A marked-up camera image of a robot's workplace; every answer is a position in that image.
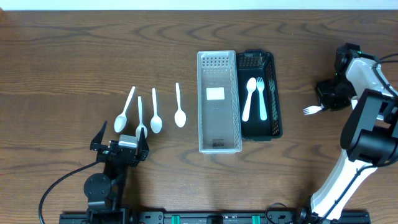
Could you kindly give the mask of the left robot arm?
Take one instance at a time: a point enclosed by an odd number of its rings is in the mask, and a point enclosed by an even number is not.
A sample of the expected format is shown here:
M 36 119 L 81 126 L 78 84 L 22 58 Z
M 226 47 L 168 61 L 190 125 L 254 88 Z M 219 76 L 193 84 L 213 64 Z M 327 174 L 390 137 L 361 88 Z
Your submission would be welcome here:
M 137 215 L 121 205 L 129 167 L 135 167 L 146 160 L 149 147 L 144 128 L 128 146 L 122 141 L 112 140 L 108 146 L 102 144 L 106 125 L 93 138 L 90 149 L 96 151 L 96 161 L 104 163 L 104 171 L 89 176 L 84 184 L 88 198 L 85 223 L 137 223 Z

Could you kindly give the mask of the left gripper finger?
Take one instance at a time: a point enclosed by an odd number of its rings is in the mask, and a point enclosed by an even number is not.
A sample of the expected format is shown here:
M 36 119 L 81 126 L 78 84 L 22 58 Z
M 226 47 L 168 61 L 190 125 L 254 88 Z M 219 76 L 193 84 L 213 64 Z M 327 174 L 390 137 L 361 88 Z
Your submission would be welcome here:
M 106 125 L 107 125 L 107 121 L 104 122 L 100 131 L 97 133 L 97 135 L 91 141 L 90 149 L 92 151 L 103 151 L 104 149 L 107 148 L 107 146 L 102 145 L 102 140 L 103 140 L 103 136 L 104 136 L 104 133 L 106 130 Z
M 139 157 L 140 161 L 145 161 L 148 154 L 149 154 L 149 147 L 146 141 L 145 129 L 141 128 L 140 138 L 138 142 L 137 156 Z

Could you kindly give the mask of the white plastic fork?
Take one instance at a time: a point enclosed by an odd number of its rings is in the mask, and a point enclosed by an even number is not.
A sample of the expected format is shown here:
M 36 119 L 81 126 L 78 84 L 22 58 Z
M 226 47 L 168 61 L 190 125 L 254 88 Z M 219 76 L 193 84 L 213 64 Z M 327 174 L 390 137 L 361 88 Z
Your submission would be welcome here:
M 315 105 L 313 105 L 313 106 L 309 106 L 307 108 L 304 108 L 303 109 L 303 114 L 304 115 L 311 115 L 311 114 L 315 114 L 315 113 L 317 113 L 319 111 L 322 111 L 322 110 L 323 110 L 323 106 L 315 106 Z
M 262 121 L 265 121 L 267 119 L 266 104 L 265 104 L 265 101 L 264 101 L 265 84 L 264 84 L 264 80 L 261 77 L 257 78 L 256 81 L 257 81 L 257 90 L 259 92 L 260 119 Z
M 356 98 L 352 98 L 351 99 L 351 107 L 352 107 L 353 110 L 355 109 L 357 104 L 358 104 L 358 98 L 357 97 Z

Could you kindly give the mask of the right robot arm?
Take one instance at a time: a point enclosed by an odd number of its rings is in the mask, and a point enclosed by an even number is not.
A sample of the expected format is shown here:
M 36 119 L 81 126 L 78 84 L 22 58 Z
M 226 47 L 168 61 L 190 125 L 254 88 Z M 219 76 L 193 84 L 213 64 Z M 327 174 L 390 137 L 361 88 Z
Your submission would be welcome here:
M 367 212 L 344 211 L 361 183 L 380 167 L 397 162 L 397 91 L 382 72 L 390 55 L 377 58 L 346 43 L 336 51 L 334 78 L 318 82 L 320 104 L 305 115 L 352 107 L 341 132 L 341 154 L 321 188 L 295 216 L 294 223 L 369 223 Z

